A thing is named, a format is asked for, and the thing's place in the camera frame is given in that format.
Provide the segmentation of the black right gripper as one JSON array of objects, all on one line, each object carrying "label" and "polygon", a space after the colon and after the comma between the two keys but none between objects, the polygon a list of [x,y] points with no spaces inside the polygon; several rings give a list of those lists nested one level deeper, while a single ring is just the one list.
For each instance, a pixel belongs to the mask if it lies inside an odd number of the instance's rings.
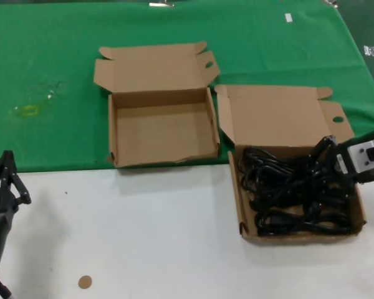
[{"label": "black right gripper", "polygon": [[356,193],[357,162],[360,145],[353,141],[337,143],[334,135],[323,137],[316,145],[316,155],[332,147],[332,152],[327,152],[321,159],[315,161],[311,170],[313,178],[322,178],[333,175],[333,182],[344,193]]}]

